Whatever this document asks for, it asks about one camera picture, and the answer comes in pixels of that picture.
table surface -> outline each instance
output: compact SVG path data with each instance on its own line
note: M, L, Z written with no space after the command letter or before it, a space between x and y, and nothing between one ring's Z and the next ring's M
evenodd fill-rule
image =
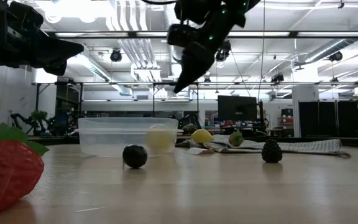
M358 223L358 149L351 159L285 154L149 158L143 169L51 146L30 195L0 213L10 223Z

plastic container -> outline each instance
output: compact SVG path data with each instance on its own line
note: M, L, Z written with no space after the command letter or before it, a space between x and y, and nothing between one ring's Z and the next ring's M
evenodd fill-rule
M170 118L80 118L81 150L102 157L121 157L130 144L145 147L149 157L170 152L178 121Z

computer monitor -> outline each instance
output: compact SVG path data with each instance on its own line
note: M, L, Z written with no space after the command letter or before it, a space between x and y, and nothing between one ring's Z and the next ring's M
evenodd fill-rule
M256 121L255 97L218 96L218 118L220 121Z

